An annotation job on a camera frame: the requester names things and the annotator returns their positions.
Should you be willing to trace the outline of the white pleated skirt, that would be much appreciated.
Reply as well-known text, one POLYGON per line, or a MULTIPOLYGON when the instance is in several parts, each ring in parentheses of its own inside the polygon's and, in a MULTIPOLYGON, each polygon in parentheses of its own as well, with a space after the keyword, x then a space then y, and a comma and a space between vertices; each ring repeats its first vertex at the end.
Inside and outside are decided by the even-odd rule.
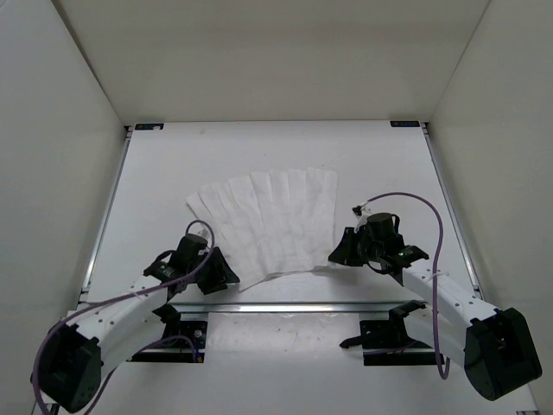
POLYGON ((332 170, 252 172, 199 187, 187 205, 213 229, 244 292, 271 278, 328 265, 338 187, 332 170))

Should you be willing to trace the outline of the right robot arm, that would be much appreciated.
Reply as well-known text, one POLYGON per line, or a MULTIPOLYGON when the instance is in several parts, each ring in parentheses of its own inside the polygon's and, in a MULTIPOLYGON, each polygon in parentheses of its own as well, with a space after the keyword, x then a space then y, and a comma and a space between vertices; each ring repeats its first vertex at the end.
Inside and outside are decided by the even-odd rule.
POLYGON ((432 271, 429 255, 404 243, 395 214, 368 214, 356 207, 359 222, 345 229, 331 262, 371 268, 389 275, 418 298, 388 312, 386 322, 344 340, 341 348, 362 346, 396 352, 415 342, 439 353, 441 364, 462 367, 469 383, 494 401, 539 379, 543 369, 524 316, 502 310, 463 290, 444 273, 432 271))

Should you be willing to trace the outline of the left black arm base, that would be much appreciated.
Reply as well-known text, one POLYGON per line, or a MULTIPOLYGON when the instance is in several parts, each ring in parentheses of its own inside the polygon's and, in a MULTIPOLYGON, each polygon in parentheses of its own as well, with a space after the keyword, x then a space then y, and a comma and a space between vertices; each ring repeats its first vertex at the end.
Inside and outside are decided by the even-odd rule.
POLYGON ((131 362, 201 364, 205 360, 207 320, 185 320, 177 309, 164 305, 155 313, 164 324, 160 341, 134 354, 131 362))

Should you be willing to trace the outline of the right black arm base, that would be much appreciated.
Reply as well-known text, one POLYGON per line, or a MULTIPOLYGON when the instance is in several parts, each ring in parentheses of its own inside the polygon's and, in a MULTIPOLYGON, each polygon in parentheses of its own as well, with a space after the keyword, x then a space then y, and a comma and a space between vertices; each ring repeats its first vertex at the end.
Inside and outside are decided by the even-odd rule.
POLYGON ((404 319, 419 310, 426 311, 426 304, 410 300, 390 309, 386 320, 361 320, 359 335, 345 339, 340 347, 362 347, 365 367, 434 366, 431 346, 409 337, 404 327, 404 319))

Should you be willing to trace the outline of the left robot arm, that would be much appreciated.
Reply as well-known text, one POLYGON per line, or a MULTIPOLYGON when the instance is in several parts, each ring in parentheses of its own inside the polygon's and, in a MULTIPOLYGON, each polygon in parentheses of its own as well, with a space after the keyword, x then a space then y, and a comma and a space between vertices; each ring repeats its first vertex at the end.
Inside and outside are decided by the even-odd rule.
POLYGON ((48 396, 66 411, 88 406, 124 361, 159 343, 190 342, 171 300, 190 284, 209 295, 239 283, 218 246, 188 233, 159 254, 118 297, 92 304, 54 325, 31 374, 37 401, 48 396))

